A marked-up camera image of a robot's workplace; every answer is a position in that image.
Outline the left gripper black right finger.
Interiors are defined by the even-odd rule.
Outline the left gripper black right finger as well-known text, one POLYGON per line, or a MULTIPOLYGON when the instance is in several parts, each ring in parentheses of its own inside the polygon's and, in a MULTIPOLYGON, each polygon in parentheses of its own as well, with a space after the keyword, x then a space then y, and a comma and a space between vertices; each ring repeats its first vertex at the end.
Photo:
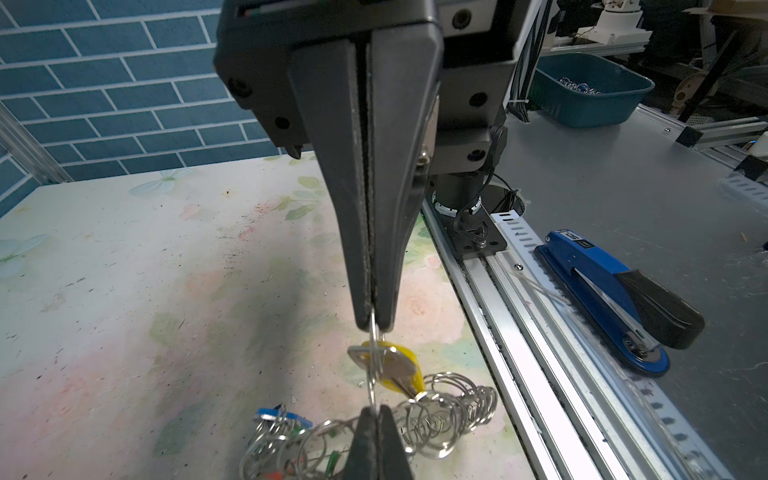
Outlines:
POLYGON ((393 411, 387 405, 380 405, 377 414, 377 478, 414 479, 393 411))

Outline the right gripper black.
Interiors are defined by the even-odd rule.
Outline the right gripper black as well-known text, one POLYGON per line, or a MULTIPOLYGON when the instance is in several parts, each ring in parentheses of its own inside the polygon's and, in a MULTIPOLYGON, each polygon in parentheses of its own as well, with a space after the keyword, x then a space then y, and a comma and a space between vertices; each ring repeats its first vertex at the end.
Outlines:
POLYGON ((422 149, 433 175, 473 172, 487 161, 538 7, 224 3, 215 71, 274 145, 293 156, 314 148, 359 329, 370 328, 371 303, 378 330, 394 328, 405 247, 426 185, 422 149))

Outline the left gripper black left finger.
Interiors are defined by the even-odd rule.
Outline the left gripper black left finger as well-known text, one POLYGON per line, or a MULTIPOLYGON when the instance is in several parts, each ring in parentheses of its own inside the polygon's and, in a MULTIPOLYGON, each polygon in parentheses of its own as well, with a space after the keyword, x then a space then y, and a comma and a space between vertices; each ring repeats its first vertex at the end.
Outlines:
POLYGON ((361 410, 348 457, 342 471, 343 480, 376 480, 378 478, 378 421, 376 410, 361 410))

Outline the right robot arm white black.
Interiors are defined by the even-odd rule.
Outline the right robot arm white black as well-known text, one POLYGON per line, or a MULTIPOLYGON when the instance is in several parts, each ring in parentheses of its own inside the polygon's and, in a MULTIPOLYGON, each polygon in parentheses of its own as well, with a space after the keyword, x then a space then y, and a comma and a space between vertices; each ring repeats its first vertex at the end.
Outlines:
POLYGON ((506 146, 506 99, 539 1, 227 1, 214 68, 293 158, 314 151, 356 325, 393 328, 423 200, 484 247, 481 194, 506 146))

